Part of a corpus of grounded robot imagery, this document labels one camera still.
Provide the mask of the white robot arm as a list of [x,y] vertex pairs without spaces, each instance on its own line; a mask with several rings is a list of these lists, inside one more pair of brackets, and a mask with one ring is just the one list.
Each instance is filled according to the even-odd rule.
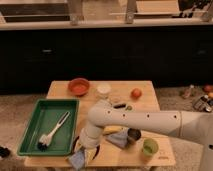
[[99,100],[88,111],[87,122],[80,132],[81,145],[87,149],[97,147],[106,126],[124,126],[201,144],[199,171],[213,171],[213,114],[119,110],[108,100]]

